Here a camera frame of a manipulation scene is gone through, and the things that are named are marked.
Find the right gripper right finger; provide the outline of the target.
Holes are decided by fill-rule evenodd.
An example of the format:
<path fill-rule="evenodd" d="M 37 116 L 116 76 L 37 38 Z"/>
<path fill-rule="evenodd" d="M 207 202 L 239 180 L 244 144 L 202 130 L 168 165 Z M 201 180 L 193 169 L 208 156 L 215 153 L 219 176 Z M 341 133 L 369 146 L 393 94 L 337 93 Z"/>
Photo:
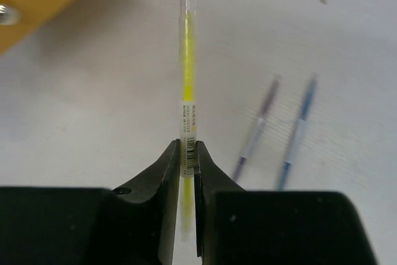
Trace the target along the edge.
<path fill-rule="evenodd" d="M 198 141 L 197 256 L 202 264 L 395 264 L 396 166 L 319 155 L 288 191 L 248 190 Z"/>

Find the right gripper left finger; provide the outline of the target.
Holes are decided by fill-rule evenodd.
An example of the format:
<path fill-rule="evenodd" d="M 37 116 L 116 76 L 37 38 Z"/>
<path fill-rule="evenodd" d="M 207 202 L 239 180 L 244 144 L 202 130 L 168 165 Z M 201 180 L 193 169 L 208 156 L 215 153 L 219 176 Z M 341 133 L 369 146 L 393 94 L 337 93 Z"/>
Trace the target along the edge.
<path fill-rule="evenodd" d="M 115 189 L 2 187 L 2 264 L 171 264 L 180 141 Z"/>

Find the yellow clear pen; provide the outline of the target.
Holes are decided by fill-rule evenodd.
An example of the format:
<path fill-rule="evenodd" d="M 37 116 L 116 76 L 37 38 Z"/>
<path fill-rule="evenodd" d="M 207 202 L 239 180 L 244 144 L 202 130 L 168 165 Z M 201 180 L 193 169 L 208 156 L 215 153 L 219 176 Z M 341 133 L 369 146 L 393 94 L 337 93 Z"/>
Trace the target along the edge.
<path fill-rule="evenodd" d="M 195 101 L 195 0 L 180 0 L 179 63 L 181 66 L 181 233 L 186 241 L 192 228 L 194 151 L 197 138 Z"/>

